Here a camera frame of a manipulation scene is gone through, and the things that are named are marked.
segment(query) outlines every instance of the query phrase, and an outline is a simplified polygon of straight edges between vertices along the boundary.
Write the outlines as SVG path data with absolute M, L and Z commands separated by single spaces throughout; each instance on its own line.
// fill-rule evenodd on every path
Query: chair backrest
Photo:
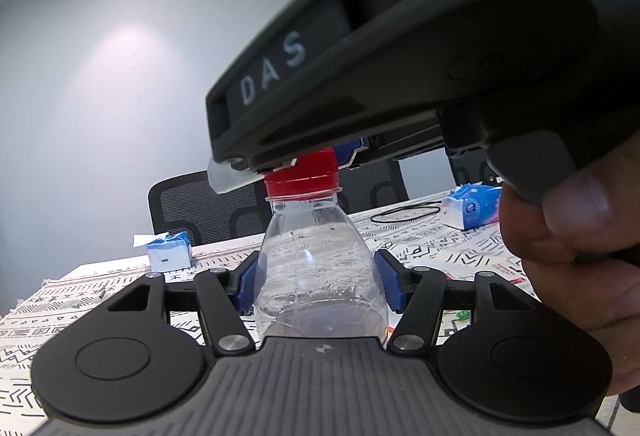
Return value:
M 346 213 L 362 212 L 409 199 L 397 161 L 384 160 L 340 171 L 338 202 Z
M 263 233 L 271 219 L 262 181 L 216 194 L 207 172 L 156 183 L 149 190 L 155 233 L 186 231 L 192 246 Z
M 451 172 L 457 185 L 465 183 L 478 183 L 485 181 L 495 172 L 486 162 L 484 149 L 478 149 L 465 153 L 460 158 L 449 158 Z

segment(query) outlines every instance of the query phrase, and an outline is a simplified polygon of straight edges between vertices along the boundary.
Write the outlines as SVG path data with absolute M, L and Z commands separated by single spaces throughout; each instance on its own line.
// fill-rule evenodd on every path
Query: patterned tablecloth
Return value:
M 414 202 L 440 201 L 444 195 L 435 194 Z M 475 272 L 490 269 L 532 293 L 520 260 L 502 243 L 498 224 L 459 231 L 444 226 L 439 214 L 415 219 L 425 213 L 424 209 L 405 210 L 383 218 L 406 219 L 400 223 L 380 224 L 370 219 L 374 213 L 398 206 L 351 216 L 371 250 L 386 248 L 407 267 L 430 266 L 456 279 L 473 279 Z M 195 266 L 168 273 L 165 279 L 185 281 L 211 267 L 232 269 L 259 249 L 261 241 L 261 235 L 254 235 L 196 247 Z M 30 384 L 30 363 L 38 347 L 148 270 L 146 256 L 82 265 L 62 279 L 46 281 L 38 292 L 20 302 L 0 321 L 0 436 L 26 436 L 45 419 Z M 392 325 L 398 319 L 399 315 L 392 314 Z M 244 321 L 257 340 L 252 318 L 245 317 Z M 172 313 L 171 323 L 203 343 L 196 313 Z M 438 343 L 467 324 L 468 321 L 459 321 L 454 312 L 446 313 Z M 610 425 L 615 409 L 615 402 L 603 406 L 599 417 L 605 425 Z

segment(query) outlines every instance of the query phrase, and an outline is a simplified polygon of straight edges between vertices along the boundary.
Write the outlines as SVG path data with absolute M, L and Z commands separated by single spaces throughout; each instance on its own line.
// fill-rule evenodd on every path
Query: black cable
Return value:
M 405 210 L 418 210 L 418 209 L 430 209 L 429 212 L 424 213 L 423 215 L 417 215 L 415 217 L 408 217 L 406 219 L 393 219 L 391 221 L 379 221 L 377 217 L 386 217 L 387 215 L 391 215 L 393 213 L 404 212 Z M 386 223 L 405 223 L 407 221 L 416 221 L 417 219 L 422 219 L 424 217 L 428 217 L 435 213 L 440 212 L 440 202 L 439 201 L 426 201 L 424 203 L 414 203 L 412 205 L 405 205 L 404 207 L 399 207 L 393 210 L 387 210 L 386 212 L 375 213 L 370 217 L 372 223 L 386 224 Z

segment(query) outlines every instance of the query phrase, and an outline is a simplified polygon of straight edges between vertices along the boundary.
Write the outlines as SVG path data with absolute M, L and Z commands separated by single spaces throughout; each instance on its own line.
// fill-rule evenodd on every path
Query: round pad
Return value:
M 198 343 L 144 311 L 80 319 L 43 345 L 31 369 L 50 416 L 88 423 L 129 422 L 167 409 L 203 371 Z
M 498 311 L 450 337 L 438 371 L 460 400 L 516 423 L 592 416 L 610 377 L 609 355 L 573 324 L 540 311 Z
M 84 346 L 76 357 L 76 366 L 97 380 L 120 380 L 146 368 L 151 352 L 134 339 L 102 339 Z

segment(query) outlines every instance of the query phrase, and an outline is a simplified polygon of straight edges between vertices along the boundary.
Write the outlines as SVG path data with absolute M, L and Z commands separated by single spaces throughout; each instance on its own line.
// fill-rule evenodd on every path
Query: human hand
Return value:
M 640 384 L 640 268 L 578 252 L 610 253 L 640 242 L 640 132 L 546 194 L 543 206 L 505 185 L 500 229 L 544 304 L 609 352 L 609 394 Z

